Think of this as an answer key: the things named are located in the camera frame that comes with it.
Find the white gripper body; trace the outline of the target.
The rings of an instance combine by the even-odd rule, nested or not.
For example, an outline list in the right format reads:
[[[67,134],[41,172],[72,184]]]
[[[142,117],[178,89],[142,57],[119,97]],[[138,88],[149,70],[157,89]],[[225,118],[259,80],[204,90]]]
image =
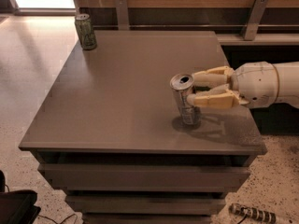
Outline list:
[[[241,104],[249,109],[264,108],[278,97],[278,72],[267,62],[245,63],[235,70]]]

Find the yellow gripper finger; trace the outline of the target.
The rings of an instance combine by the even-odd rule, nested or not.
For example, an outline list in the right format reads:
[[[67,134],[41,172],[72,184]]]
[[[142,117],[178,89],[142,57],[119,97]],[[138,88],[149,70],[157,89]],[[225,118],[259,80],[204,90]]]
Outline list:
[[[234,69],[229,66],[220,66],[193,73],[192,77],[197,87],[215,88],[228,84],[234,72]]]
[[[189,94],[186,100],[192,106],[215,109],[229,109],[249,103],[238,91],[230,90],[228,85],[221,85],[210,91]]]

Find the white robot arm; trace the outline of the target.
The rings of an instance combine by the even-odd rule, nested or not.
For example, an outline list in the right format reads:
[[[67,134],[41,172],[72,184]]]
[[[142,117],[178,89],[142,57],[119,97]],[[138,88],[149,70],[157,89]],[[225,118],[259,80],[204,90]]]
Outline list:
[[[299,62],[245,63],[237,69],[221,66],[193,73],[194,86],[208,88],[187,96],[192,106],[249,109],[272,104],[299,107]]]

